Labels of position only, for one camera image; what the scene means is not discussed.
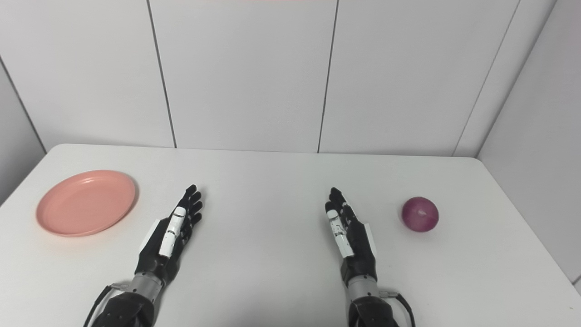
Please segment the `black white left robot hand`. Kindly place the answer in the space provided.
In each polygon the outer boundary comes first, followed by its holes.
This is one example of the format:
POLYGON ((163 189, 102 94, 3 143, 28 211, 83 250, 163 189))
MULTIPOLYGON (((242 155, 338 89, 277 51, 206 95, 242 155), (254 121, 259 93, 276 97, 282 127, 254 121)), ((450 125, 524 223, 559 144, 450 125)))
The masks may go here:
POLYGON ((192 184, 185 190, 170 215, 154 222, 138 257, 135 274, 152 274, 165 287, 179 269, 183 249, 202 219, 202 193, 192 184))

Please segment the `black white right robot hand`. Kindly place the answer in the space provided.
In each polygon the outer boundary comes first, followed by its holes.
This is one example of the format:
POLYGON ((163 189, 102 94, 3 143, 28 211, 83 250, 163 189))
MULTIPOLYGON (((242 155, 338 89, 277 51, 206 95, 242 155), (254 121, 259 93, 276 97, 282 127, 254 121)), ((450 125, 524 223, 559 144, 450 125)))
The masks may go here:
POLYGON ((376 258, 368 229, 357 218, 352 206, 338 188, 330 189, 325 211, 343 258, 340 273, 345 286, 355 277, 376 280, 376 258))

